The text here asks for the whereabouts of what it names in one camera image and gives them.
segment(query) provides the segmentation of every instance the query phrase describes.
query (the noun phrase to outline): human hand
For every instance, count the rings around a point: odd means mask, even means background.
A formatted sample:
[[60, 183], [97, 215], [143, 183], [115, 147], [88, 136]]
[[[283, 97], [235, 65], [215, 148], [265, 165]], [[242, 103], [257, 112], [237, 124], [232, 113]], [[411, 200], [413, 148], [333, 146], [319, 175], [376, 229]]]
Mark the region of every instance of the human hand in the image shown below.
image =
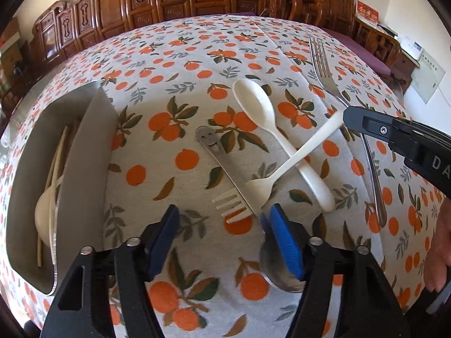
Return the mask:
[[423, 278], [429, 291], [441, 291], [446, 284], [447, 266], [451, 266], [451, 200], [445, 198], [438, 212], [431, 249], [426, 255]]

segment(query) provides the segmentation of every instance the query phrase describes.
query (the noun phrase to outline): blue gripper pad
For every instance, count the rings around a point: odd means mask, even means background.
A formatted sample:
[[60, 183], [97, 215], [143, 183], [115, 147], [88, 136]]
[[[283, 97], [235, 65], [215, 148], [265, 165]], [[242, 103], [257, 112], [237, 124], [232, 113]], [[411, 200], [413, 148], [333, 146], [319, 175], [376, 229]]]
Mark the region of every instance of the blue gripper pad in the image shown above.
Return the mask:
[[289, 229], [289, 220], [279, 204], [271, 207], [268, 221], [288, 270], [301, 280], [305, 275], [302, 251]]
[[153, 235], [155, 241], [150, 249], [150, 265], [148, 265], [146, 273], [149, 281], [152, 281], [156, 275], [162, 272], [172, 241], [174, 241], [175, 234], [179, 229], [179, 209], [171, 204], [159, 223], [161, 227], [156, 228], [156, 235]]

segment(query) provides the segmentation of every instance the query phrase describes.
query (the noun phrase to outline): spoon handle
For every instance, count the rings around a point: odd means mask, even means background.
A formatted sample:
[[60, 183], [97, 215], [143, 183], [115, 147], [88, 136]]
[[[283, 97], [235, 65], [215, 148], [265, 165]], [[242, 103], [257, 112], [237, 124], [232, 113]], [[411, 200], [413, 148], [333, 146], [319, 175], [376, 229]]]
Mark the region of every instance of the spoon handle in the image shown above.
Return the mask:
[[[296, 153], [295, 147], [287, 140], [287, 138], [285, 138], [285, 136], [283, 136], [283, 134], [279, 132], [279, 130], [276, 130], [273, 133], [273, 136], [277, 139], [288, 156], [291, 157]], [[314, 171], [305, 159], [302, 159], [299, 163], [297, 163], [296, 168], [312, 190], [321, 209], [324, 212], [333, 211], [335, 209], [335, 197], [317, 172]]]
[[309, 153], [321, 145], [326, 138], [339, 129], [343, 125], [343, 112], [337, 111], [316, 133], [302, 146], [296, 153], [283, 163], [272, 175], [267, 179], [274, 184], [282, 175], [284, 175], [291, 167], [305, 158]]

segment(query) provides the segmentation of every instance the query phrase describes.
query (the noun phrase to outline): red sign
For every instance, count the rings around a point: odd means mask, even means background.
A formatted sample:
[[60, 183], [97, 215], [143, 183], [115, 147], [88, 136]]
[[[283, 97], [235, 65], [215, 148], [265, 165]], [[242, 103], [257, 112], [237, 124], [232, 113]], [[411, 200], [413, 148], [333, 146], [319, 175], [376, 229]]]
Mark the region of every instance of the red sign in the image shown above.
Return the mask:
[[359, 19], [367, 20], [370, 24], [376, 26], [379, 22], [379, 12], [372, 7], [357, 0], [355, 14]]

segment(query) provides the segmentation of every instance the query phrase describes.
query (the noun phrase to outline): purple cushion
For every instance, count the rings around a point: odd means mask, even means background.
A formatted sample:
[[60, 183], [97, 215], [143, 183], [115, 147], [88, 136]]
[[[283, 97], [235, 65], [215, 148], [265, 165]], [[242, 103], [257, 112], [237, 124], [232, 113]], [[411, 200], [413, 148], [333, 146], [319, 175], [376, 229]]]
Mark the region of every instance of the purple cushion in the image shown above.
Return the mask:
[[390, 74], [392, 73], [390, 68], [384, 62], [373, 56], [364, 47], [362, 47], [360, 44], [352, 40], [351, 37], [348, 37], [347, 35], [341, 33], [334, 32], [332, 30], [328, 29], [323, 30], [332, 37], [334, 37], [336, 40], [338, 40], [340, 43], [345, 45], [351, 51], [353, 51], [357, 56], [360, 57], [360, 59], [363, 62], [365, 62], [368, 66], [370, 66], [370, 68], [378, 75], [390, 76]]

